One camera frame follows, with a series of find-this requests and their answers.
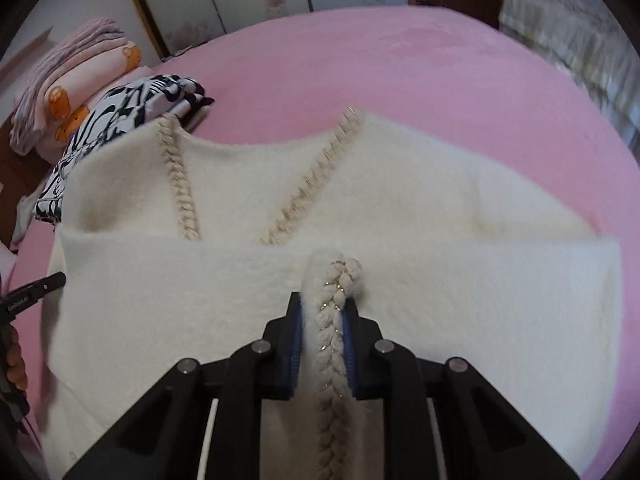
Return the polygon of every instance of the black and white patterned fabric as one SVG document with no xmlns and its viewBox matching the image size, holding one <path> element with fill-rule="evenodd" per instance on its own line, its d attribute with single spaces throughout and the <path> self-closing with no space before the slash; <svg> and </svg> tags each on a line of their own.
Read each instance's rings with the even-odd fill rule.
<svg viewBox="0 0 640 480">
<path fill-rule="evenodd" d="M 65 181 L 89 153 L 166 112 L 188 124 L 213 101 L 196 80 L 178 75 L 156 75 L 109 90 L 72 136 L 52 170 L 33 210 L 35 217 L 52 224 L 61 221 Z"/>
</svg>

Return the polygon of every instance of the human hand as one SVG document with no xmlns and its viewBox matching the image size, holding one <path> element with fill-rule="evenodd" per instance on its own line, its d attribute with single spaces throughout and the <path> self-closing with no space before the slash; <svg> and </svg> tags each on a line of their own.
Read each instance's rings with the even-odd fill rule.
<svg viewBox="0 0 640 480">
<path fill-rule="evenodd" d="M 27 389 L 29 381 L 18 340 L 18 331 L 14 327 L 11 327 L 11 343 L 6 352 L 6 363 L 9 365 L 6 378 L 15 384 L 16 388 L 24 391 Z"/>
</svg>

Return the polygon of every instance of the white fleece sweater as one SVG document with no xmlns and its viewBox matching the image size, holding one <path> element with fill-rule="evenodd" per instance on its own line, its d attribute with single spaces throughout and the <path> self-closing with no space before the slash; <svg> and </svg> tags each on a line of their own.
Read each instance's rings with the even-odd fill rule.
<svg viewBox="0 0 640 480">
<path fill-rule="evenodd" d="M 50 265 L 68 282 L 43 310 L 53 479 L 179 358 L 227 357 L 301 289 L 300 386 L 265 403 L 261 478 L 315 478 L 313 308 L 335 250 L 362 265 L 356 301 L 383 335 L 421 358 L 466 357 L 576 471 L 588 466 L 615 382 L 617 242 L 513 171 L 366 115 L 290 241 L 260 245 L 329 137 L 220 146 L 179 134 L 200 241 L 181 239 L 153 124 L 75 168 Z M 379 405 L 348 409 L 344 474 L 382 478 Z"/>
</svg>

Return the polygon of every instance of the finger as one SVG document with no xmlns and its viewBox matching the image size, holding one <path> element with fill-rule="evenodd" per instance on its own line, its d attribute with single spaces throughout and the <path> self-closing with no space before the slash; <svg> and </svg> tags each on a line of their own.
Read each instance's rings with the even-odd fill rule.
<svg viewBox="0 0 640 480">
<path fill-rule="evenodd" d="M 29 386 L 29 379 L 27 378 L 26 375 L 22 376 L 22 378 L 17 383 L 15 383 L 15 387 L 24 392 L 27 390 L 28 386 Z"/>
<path fill-rule="evenodd" d="M 11 333 L 11 342 L 18 344 L 18 341 L 20 341 L 20 336 L 18 335 L 18 331 L 13 327 L 9 327 L 9 332 Z"/>
<path fill-rule="evenodd" d="M 20 379 L 25 375 L 25 367 L 24 367 L 24 359 L 20 358 L 20 362 L 17 365 L 12 366 L 6 371 L 6 378 L 9 379 L 13 384 L 20 381 Z"/>
<path fill-rule="evenodd" d="M 18 364 L 22 357 L 20 356 L 20 345 L 11 345 L 6 352 L 6 363 L 9 366 Z"/>
</svg>

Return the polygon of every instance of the wall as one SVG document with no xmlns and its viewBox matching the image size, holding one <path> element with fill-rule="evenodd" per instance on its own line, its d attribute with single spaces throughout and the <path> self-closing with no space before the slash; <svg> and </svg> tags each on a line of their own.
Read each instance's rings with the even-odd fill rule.
<svg viewBox="0 0 640 480">
<path fill-rule="evenodd" d="M 23 46 L 53 26 L 49 41 L 38 51 L 41 55 L 81 23 L 99 16 L 113 18 L 120 24 L 127 37 L 140 47 L 143 64 L 153 66 L 159 62 L 158 54 L 132 0 L 40 0 L 22 24 L 2 60 L 11 58 Z M 0 123 L 11 113 L 14 94 L 38 57 L 31 56 L 0 81 Z"/>
</svg>

